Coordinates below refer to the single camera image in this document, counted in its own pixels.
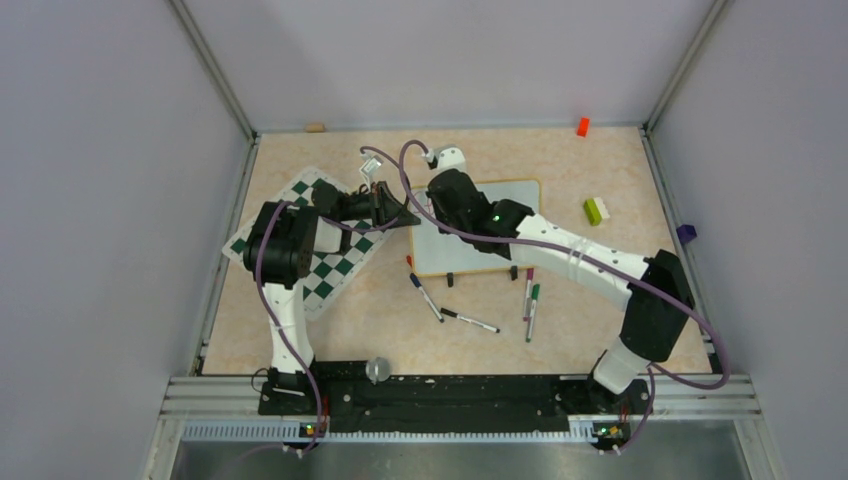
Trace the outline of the yellow framed whiteboard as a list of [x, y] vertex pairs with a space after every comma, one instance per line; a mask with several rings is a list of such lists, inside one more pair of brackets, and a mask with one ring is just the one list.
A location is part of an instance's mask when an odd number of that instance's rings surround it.
[[[540, 211], [541, 183], [537, 179], [484, 181], [476, 182], [475, 186], [490, 202], [509, 199], [535, 212]], [[481, 253], [456, 235], [441, 234], [437, 226], [425, 219], [412, 204], [410, 210], [421, 220], [419, 225], [409, 228], [414, 272], [419, 277], [509, 271], [513, 266], [525, 270], [530, 267], [529, 264], [511, 263], [496, 254]]]

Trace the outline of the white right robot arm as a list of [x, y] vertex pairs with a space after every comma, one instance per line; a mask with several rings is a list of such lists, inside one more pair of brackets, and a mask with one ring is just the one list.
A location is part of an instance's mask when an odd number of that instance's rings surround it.
[[436, 175], [426, 195], [441, 232], [457, 235], [479, 252], [557, 273], [623, 311], [621, 331], [586, 385], [594, 409], [614, 411], [639, 373], [670, 357], [694, 308], [675, 254], [660, 249], [644, 257], [598, 244], [558, 227], [527, 205], [489, 200], [457, 169]]

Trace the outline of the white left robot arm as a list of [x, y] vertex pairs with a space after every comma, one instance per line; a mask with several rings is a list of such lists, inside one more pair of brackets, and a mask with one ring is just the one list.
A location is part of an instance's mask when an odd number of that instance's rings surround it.
[[421, 223], [406, 201], [384, 181], [346, 193], [319, 181], [311, 201], [296, 206], [285, 200], [262, 206], [242, 252], [244, 267], [257, 285], [269, 317], [272, 339], [267, 383], [297, 413], [319, 404], [320, 386], [309, 372], [314, 351], [309, 343], [304, 281], [316, 252], [344, 255], [352, 235], [383, 232]]

